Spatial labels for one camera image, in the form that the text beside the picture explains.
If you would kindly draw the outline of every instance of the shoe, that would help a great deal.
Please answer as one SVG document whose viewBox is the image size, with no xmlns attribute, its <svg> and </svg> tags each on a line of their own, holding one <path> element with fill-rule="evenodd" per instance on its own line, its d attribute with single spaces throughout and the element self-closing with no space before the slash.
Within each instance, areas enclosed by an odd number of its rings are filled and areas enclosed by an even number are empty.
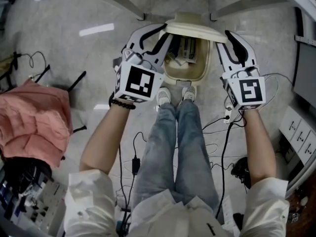
<svg viewBox="0 0 316 237">
<path fill-rule="evenodd" d="M 179 105 L 181 105 L 182 101 L 186 100 L 186 99 L 190 99 L 192 102 L 194 102 L 194 100 L 197 97 L 197 87 L 196 86 L 191 86 L 189 88 L 184 87 L 182 89 L 182 100 L 179 103 Z"/>
<path fill-rule="evenodd" d="M 171 103 L 171 93 L 167 87 L 161 87 L 156 95 L 157 103 L 159 106 L 165 103 Z"/>
</svg>

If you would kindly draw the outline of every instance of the trash can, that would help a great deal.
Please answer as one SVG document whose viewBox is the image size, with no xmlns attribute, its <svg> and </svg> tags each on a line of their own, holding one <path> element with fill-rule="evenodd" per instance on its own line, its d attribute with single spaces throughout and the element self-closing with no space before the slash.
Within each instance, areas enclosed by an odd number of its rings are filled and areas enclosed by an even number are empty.
<svg viewBox="0 0 316 237">
<path fill-rule="evenodd" d="M 163 62 L 164 81 L 181 87 L 200 85 L 211 70 L 214 42 L 226 43 L 227 37 L 205 26 L 199 14 L 177 13 L 166 24 L 159 37 L 174 37 Z"/>
</svg>

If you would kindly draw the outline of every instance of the bracelet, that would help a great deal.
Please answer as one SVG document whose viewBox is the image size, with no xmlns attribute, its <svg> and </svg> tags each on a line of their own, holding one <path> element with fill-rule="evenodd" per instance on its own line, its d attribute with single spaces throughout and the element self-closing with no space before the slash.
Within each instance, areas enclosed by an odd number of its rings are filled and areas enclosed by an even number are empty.
<svg viewBox="0 0 316 237">
<path fill-rule="evenodd" d="M 129 105 L 129 104 L 126 104 L 126 103 L 122 103 L 122 102 L 120 102 L 120 101 L 118 101 L 116 99 L 111 99 L 110 102 L 112 104 L 115 104 L 115 105 L 118 105 L 118 106 L 130 109 L 130 110 L 135 110 L 135 108 L 136 108 L 136 106 L 133 105 L 133 104 Z"/>
</svg>

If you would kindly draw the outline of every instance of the blue jeans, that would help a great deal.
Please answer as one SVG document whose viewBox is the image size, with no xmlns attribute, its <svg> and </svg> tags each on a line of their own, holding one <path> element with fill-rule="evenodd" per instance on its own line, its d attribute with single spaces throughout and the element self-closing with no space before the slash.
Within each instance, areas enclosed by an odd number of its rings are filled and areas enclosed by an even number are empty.
<svg viewBox="0 0 316 237">
<path fill-rule="evenodd" d="M 176 119 L 179 153 L 174 182 Z M 176 202 L 182 201 L 184 205 L 198 196 L 215 212 L 219 206 L 198 107 L 191 100 L 183 101 L 176 109 L 169 103 L 159 108 L 137 175 L 132 208 L 166 189 Z"/>
</svg>

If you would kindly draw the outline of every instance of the shirt sleeve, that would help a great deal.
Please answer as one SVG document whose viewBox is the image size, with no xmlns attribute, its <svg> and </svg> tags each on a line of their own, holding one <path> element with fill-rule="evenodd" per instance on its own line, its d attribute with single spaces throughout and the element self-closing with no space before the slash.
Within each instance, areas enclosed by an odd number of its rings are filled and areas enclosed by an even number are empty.
<svg viewBox="0 0 316 237">
<path fill-rule="evenodd" d="M 112 181 L 100 170 L 69 175 L 65 196 L 67 237 L 117 237 Z"/>
<path fill-rule="evenodd" d="M 283 237 L 289 202 L 285 200 L 287 181 L 266 178 L 248 192 L 241 237 Z"/>
</svg>

